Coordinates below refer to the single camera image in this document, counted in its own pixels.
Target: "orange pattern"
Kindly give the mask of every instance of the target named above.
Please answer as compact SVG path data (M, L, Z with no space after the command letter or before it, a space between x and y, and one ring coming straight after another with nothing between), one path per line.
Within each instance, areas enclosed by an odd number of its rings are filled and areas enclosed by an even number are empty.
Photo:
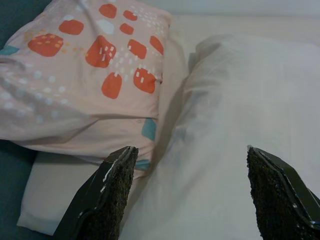
M132 11L129 11L129 10L126 10L123 12L123 16L126 18L126 19L129 19L131 21L136 21L138 19L138 16L135 15Z
M59 26L59 30L65 34L79 35L84 29L84 24L77 20L65 20Z
M132 35L134 33L134 28L126 23L121 24L120 31L124 34Z
M130 39L128 42L128 49L131 53L137 56L140 59L145 59L147 54L147 48L145 45L140 42Z
M108 42L104 36L99 35L86 52L85 60L91 66L106 68L110 60L114 58L116 52L116 47Z
M150 44L162 55L164 54L164 46L162 46L160 40L155 36L150 37Z
M117 8L115 5L108 3L108 4L104 4L99 8L99 12L109 18L109 19L114 19L117 15Z
M117 73L112 72L105 78L101 87L101 91L106 97L116 99L119 95L121 85L121 76Z
M156 78L144 68L137 68L134 77L134 85L149 94L153 94L156 89Z
M61 49L64 44L64 39L57 35L47 33L33 38L28 43L28 47L44 57L53 57Z

